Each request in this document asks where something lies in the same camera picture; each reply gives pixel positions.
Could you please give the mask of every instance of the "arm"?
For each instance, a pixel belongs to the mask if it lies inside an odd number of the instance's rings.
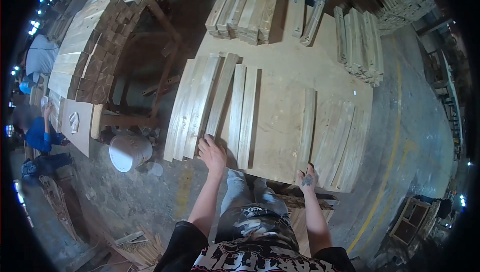
[[[43,134],[43,143],[45,148],[42,151],[46,151],[46,152],[50,152],[52,150],[52,144],[50,141],[50,121],[49,121],[50,113],[52,112],[52,107],[53,107],[52,104],[47,104],[43,114],[44,115],[43,121],[45,125],[45,132]]]
[[[315,195],[316,176],[312,164],[308,165],[305,176],[302,171],[297,171],[298,184],[305,197],[305,214],[307,219],[307,234],[310,245],[310,254],[332,247],[332,237],[328,231],[322,209]]]
[[[205,237],[208,237],[215,217],[220,182],[227,165],[227,154],[224,148],[215,145],[213,137],[209,134],[200,139],[198,148],[200,149],[198,152],[199,158],[205,162],[208,168],[208,176],[197,201],[195,201],[188,221],[200,229]]]

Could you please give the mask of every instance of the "gray jeans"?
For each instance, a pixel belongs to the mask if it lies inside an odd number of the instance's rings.
[[[266,209],[269,209],[278,215],[287,215],[289,211],[287,206],[279,197],[275,195],[273,190],[267,186],[264,178],[257,178],[253,183],[253,195],[255,201],[250,199],[250,192],[245,180],[245,175],[232,169],[228,170],[228,178],[226,179],[227,192],[220,207],[220,215],[230,208],[245,207],[252,203],[260,203]]]

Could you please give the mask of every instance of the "white cloth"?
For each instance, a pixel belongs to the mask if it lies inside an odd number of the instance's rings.
[[[45,35],[37,35],[27,52],[27,76],[33,74],[32,80],[38,83],[41,73],[51,73],[58,53],[59,47],[56,43],[49,41]]]
[[[71,133],[77,133],[78,132],[78,124],[79,124],[79,119],[78,119],[78,112],[73,112],[70,114],[68,117],[68,121],[70,123],[70,128],[71,128]]]

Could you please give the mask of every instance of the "graphic t-shirt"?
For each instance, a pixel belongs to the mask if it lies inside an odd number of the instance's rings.
[[[325,248],[312,258],[298,253],[288,216],[251,204],[227,210],[214,245],[189,222],[175,225],[154,272],[164,271],[355,271],[341,247]]]

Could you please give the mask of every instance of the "yellow floor line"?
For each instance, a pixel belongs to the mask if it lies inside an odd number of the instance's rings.
[[[397,116],[396,116],[396,124],[395,124],[395,136],[393,138],[393,147],[392,147],[392,153],[390,154],[390,161],[388,162],[388,168],[387,172],[383,176],[383,180],[381,182],[380,186],[380,191],[378,192],[377,198],[375,199],[375,203],[373,204],[372,209],[370,210],[370,213],[368,214],[367,220],[363,223],[362,228],[358,232],[357,236],[353,240],[352,244],[348,249],[346,250],[347,253],[350,253],[357,244],[358,240],[361,238],[362,234],[365,232],[365,229],[367,229],[368,224],[370,224],[370,221],[372,220],[375,211],[378,208],[378,205],[380,204],[380,201],[382,197],[384,196],[385,193],[385,187],[387,185],[388,178],[390,177],[390,173],[392,172],[392,167],[393,167],[393,161],[395,159],[395,155],[397,154],[397,148],[399,146],[399,137],[400,137],[400,121],[402,118],[402,75],[400,73],[400,61],[399,61],[399,51],[397,50],[397,45],[395,43],[395,38],[392,36],[392,41],[393,41],[393,48],[395,49],[395,53],[397,56],[395,57],[396,59],[396,74],[397,74],[397,83],[398,83],[398,98],[397,98]]]
[[[368,237],[365,244],[363,244],[363,247],[360,249],[360,252],[358,254],[362,254],[363,250],[368,245],[368,243],[370,242],[370,240],[372,239],[372,237],[374,236],[374,234],[377,232],[378,228],[380,227],[380,224],[384,220],[385,215],[387,214],[387,210],[390,208],[390,205],[392,204],[392,201],[393,201],[393,197],[395,196],[395,190],[397,188],[397,184],[399,183],[398,180],[399,180],[399,178],[402,174],[401,170],[402,170],[403,165],[405,164],[405,160],[407,159],[407,154],[410,151],[413,151],[413,150],[417,150],[417,144],[414,143],[413,141],[407,139],[405,141],[405,147],[403,148],[403,156],[402,156],[402,161],[400,162],[400,166],[398,168],[397,178],[395,179],[395,182],[394,182],[394,184],[392,186],[392,189],[390,191],[390,197],[388,198],[387,204],[385,205],[385,207],[383,209],[384,211],[381,213],[380,219],[378,219],[378,222],[375,225],[375,227],[373,228],[372,233]]]
[[[183,213],[187,209],[187,203],[190,199],[190,187],[192,186],[191,180],[193,177],[193,165],[190,163],[190,161],[184,161],[182,163],[182,170],[178,178],[177,204],[173,214],[175,220],[181,219],[183,217]]]

